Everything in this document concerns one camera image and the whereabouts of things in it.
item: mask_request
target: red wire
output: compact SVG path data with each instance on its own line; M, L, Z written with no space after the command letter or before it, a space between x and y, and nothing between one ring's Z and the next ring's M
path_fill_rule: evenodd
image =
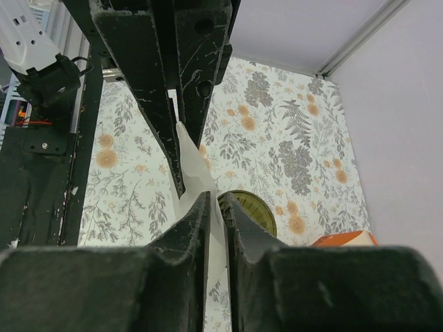
M24 121L21 121L21 122L18 122L17 123L19 126L22 126L22 125L51 125L52 124L52 122L47 122L47 121L28 121L28 122L24 122Z

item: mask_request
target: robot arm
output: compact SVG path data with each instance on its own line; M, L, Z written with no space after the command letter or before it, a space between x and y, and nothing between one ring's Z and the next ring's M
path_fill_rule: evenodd
M45 118L60 115L50 108L71 98L80 88L80 72L75 62L60 53L30 11L27 0L0 0L0 47L20 81L17 92Z

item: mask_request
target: white paper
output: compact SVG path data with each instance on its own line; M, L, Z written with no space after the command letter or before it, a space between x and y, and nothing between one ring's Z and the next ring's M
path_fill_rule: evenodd
M176 125L180 144L181 172L185 193L179 199L170 176L172 202L176 220L183 218L202 192L210 192L210 238L207 289L215 286L226 267L224 224L217 201L217 188L204 159L191 140L183 123Z

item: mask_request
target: round container lid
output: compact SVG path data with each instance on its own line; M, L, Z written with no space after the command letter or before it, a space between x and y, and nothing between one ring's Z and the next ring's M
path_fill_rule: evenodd
M257 195L244 190L231 190L231 194L239 201L244 211L260 226L277 237L277 225L268 205ZM220 209L223 211L224 196L226 192L219 196L218 201Z

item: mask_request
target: floral wallpaper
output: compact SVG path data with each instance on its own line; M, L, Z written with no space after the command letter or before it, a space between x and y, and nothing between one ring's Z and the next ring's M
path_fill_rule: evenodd
M337 85L231 59L199 147L219 194L272 209L278 238L308 246L370 230ZM79 246L143 246L174 222L168 163L123 82L105 83ZM229 331L228 282L208 292L207 331Z

